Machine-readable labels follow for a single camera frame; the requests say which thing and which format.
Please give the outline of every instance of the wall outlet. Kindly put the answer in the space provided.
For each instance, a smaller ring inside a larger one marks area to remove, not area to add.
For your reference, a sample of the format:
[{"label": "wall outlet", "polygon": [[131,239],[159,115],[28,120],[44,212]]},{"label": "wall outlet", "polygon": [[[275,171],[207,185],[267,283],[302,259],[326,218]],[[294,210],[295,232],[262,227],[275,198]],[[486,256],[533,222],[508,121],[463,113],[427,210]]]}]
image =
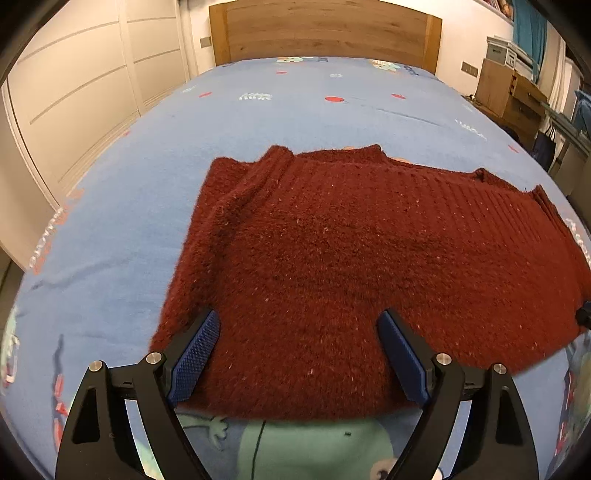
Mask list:
[{"label": "wall outlet", "polygon": [[476,67],[473,67],[469,63],[462,63],[462,71],[466,72],[468,75],[472,75],[473,77],[478,78],[478,69]]}]

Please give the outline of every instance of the bag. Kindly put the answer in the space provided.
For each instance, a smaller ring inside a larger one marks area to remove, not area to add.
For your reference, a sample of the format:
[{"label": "bag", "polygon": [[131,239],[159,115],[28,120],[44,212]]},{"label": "bag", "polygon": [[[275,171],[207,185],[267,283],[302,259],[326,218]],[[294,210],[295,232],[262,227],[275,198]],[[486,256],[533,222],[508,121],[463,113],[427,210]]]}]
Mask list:
[{"label": "bag", "polygon": [[554,161],[554,155],[556,154],[555,136],[556,130],[554,127],[548,127],[548,130],[543,133],[538,132],[534,141],[534,147],[531,149],[530,155],[546,172],[549,171]]}]

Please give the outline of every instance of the teal curtain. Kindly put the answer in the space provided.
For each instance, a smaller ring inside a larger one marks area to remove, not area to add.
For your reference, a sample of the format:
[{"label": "teal curtain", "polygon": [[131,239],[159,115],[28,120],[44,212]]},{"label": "teal curtain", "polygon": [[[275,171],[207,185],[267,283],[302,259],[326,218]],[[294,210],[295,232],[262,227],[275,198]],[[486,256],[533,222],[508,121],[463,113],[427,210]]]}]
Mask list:
[{"label": "teal curtain", "polygon": [[513,42],[523,48],[534,61],[534,82],[537,82],[546,49],[548,24],[527,0],[513,0],[513,10]]}]

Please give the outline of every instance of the blue gripper pad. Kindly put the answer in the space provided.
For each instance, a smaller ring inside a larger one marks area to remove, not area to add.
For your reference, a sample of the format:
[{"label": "blue gripper pad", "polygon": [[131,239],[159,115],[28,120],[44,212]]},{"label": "blue gripper pad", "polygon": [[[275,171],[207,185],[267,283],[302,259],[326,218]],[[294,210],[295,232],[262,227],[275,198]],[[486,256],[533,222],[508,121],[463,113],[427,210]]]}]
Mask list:
[{"label": "blue gripper pad", "polygon": [[173,406],[193,393],[219,335],[220,320],[212,310],[174,366],[167,397]]},{"label": "blue gripper pad", "polygon": [[429,400],[425,370],[387,311],[378,318],[378,336],[406,398],[422,407]]}]

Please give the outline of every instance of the metal screw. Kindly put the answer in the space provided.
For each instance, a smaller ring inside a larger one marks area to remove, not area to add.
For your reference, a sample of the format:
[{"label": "metal screw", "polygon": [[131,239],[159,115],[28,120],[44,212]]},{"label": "metal screw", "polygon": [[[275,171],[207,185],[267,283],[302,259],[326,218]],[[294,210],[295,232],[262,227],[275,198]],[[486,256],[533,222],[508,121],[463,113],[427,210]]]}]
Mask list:
[{"label": "metal screw", "polygon": [[103,362],[100,360],[95,360],[88,366],[88,370],[91,372],[98,372],[101,368],[103,368]]},{"label": "metal screw", "polygon": [[507,373],[507,367],[503,364],[495,364],[495,366],[492,368],[499,375],[505,375]]},{"label": "metal screw", "polygon": [[450,357],[446,353],[438,353],[436,359],[442,365],[449,365],[450,363],[452,363],[452,357]]},{"label": "metal screw", "polygon": [[162,354],[159,352],[152,352],[146,356],[146,361],[150,365],[155,365],[162,360]]}]

